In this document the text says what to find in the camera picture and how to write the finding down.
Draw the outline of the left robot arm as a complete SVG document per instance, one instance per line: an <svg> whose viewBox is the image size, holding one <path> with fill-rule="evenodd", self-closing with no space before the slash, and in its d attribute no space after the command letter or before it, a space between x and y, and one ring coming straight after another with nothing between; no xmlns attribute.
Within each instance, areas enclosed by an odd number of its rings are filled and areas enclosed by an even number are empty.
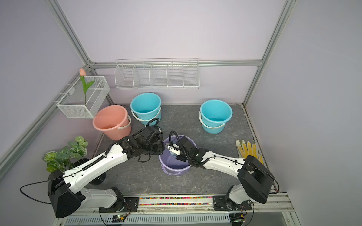
<svg viewBox="0 0 362 226"><path fill-rule="evenodd" d="M79 209L100 208L102 211L121 212L126 200L120 190L87 189L93 180L109 169L142 154L161 155L164 150L160 127L146 126L132 136L116 141L95 158L65 172L57 170L49 175L48 196L57 218L65 218Z"/></svg>

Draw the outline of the purple plastic bucket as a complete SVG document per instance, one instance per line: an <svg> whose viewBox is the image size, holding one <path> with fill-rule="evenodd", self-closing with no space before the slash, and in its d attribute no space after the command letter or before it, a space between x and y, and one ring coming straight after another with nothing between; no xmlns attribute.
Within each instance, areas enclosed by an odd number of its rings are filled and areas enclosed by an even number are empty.
<svg viewBox="0 0 362 226"><path fill-rule="evenodd" d="M170 176L182 176L185 175L191 167L188 162L183 162L176 159L176 154L171 152L168 149L170 144L169 138L166 138L164 141L165 149L161 155L158 156L161 163L161 168L167 175Z"/></svg>

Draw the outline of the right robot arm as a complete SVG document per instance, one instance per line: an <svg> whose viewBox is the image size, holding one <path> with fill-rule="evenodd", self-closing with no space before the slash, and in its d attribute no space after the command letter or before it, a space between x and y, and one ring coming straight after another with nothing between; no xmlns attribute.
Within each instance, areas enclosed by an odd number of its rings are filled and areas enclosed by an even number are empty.
<svg viewBox="0 0 362 226"><path fill-rule="evenodd" d="M247 158L231 158L197 148L186 137L176 139L176 144L171 144L176 159L188 162L192 167L219 171L239 180L239 185L229 188L224 198L226 204L219 206L221 210L231 211L233 207L249 200L267 203L274 176L258 159L250 155Z"/></svg>

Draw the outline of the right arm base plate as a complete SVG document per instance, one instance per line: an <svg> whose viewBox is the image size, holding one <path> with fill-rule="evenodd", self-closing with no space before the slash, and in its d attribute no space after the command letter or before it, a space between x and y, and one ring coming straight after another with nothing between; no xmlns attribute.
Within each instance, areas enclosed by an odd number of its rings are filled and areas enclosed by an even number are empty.
<svg viewBox="0 0 362 226"><path fill-rule="evenodd" d="M213 208L215 211L251 211L252 205L249 200L236 204L226 196L214 195Z"/></svg>

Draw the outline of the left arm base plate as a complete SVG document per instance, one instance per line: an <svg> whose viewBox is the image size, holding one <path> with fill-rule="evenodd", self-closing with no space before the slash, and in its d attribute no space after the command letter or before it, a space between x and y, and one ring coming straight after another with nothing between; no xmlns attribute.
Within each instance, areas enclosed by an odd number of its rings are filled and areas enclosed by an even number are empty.
<svg viewBox="0 0 362 226"><path fill-rule="evenodd" d="M139 197L126 197L117 200L111 207L99 207L99 213L132 213L136 212L139 206Z"/></svg>

